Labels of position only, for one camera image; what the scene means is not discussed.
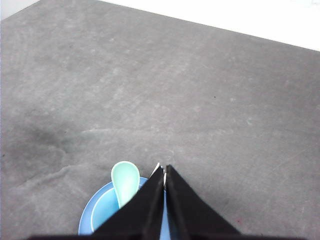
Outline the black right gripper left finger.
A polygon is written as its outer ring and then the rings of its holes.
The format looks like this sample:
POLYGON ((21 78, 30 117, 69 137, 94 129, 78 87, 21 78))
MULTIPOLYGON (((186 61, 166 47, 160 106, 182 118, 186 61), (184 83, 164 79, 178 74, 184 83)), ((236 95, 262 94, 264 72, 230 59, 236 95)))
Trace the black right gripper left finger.
POLYGON ((159 240, 164 211, 164 171, 151 175, 136 195, 90 235, 33 235, 30 240, 159 240))

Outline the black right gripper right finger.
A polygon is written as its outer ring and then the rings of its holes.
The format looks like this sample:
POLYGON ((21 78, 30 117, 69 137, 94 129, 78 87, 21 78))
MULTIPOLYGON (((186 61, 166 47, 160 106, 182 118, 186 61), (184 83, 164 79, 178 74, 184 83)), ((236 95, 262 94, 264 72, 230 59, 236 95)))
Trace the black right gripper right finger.
POLYGON ((166 166, 166 207, 172 240, 208 240, 215 235, 242 235, 203 201, 171 164, 166 166))

